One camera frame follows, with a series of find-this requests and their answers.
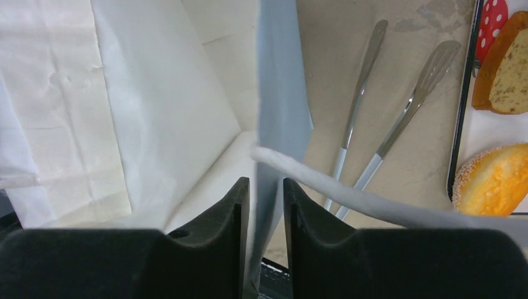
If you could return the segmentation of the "light blue paper bag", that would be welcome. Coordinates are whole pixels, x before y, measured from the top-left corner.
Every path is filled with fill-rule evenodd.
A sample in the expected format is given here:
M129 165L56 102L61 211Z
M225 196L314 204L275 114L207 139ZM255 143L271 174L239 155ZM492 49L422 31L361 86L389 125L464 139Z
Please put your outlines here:
M1 242L27 229L168 234L248 178L240 298L258 298L285 179L355 229L496 230L527 245L525 219L409 206L305 166L313 121L296 1L260 1L256 50L250 139L181 1L2 1L1 189L18 225Z

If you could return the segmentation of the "white strawberry tray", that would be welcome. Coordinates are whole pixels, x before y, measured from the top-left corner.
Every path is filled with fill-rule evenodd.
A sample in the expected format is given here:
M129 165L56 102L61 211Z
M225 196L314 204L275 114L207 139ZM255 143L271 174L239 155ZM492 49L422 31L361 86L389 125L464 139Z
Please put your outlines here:
M449 199L457 170L476 154L501 145L527 142L527 114L498 115L472 107L474 83L481 62L500 28L517 11L526 11L527 1L476 1L463 67L460 100L446 181Z

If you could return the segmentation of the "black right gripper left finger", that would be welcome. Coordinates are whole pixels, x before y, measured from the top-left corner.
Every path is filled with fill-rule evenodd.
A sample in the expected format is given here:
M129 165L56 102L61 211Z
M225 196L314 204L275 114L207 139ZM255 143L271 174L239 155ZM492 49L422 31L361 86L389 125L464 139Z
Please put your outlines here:
M1 242L2 298L240 298L248 178L180 228L27 229Z

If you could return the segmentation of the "orange fake pastry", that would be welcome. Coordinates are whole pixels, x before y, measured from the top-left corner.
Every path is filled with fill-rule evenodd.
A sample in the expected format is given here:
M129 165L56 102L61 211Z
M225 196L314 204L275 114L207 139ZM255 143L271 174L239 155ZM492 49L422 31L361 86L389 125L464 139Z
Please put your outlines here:
M511 215L527 196L527 144L500 146L465 162L455 175L455 210L471 216Z

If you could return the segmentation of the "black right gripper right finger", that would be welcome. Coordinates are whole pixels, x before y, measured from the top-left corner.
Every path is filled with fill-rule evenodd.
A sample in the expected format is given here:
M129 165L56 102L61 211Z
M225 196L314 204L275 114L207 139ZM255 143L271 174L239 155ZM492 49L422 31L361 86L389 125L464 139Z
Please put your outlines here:
M526 298L527 261L502 232L355 229L283 181L294 298Z

